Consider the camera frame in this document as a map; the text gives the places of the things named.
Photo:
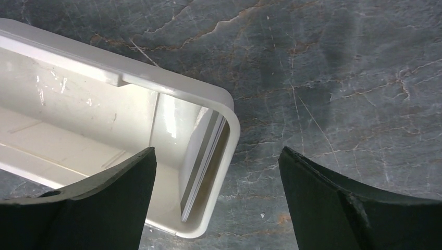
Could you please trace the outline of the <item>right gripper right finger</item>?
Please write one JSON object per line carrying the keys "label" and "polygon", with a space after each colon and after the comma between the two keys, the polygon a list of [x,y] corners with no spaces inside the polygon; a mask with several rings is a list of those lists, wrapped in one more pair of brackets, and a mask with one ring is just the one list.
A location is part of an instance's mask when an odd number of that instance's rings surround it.
{"label": "right gripper right finger", "polygon": [[289,147],[278,160],[299,249],[441,249],[441,201],[397,194]]}

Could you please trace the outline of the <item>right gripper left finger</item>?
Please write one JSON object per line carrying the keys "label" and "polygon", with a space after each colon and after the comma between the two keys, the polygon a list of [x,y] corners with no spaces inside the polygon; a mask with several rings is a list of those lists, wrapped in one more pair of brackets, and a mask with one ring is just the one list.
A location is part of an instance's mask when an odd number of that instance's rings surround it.
{"label": "right gripper left finger", "polygon": [[1,249],[138,249],[155,149],[38,197],[1,201]]}

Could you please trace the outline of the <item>white plastic tray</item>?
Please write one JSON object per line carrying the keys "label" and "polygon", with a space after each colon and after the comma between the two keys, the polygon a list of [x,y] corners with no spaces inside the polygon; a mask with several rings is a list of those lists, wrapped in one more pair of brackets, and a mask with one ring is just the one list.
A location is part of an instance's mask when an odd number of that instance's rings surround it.
{"label": "white plastic tray", "polygon": [[[226,119],[187,221],[179,173],[202,107]],[[145,223],[194,239],[211,219],[240,135],[229,92],[12,19],[1,19],[1,169],[62,188],[147,147]]]}

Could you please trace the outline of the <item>white card stack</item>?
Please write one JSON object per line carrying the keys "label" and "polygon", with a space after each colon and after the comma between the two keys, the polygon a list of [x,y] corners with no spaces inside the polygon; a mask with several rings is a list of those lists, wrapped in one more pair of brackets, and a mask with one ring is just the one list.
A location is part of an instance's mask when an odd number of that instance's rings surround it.
{"label": "white card stack", "polygon": [[181,221],[187,221],[212,161],[226,119],[202,107],[197,115],[179,173]]}

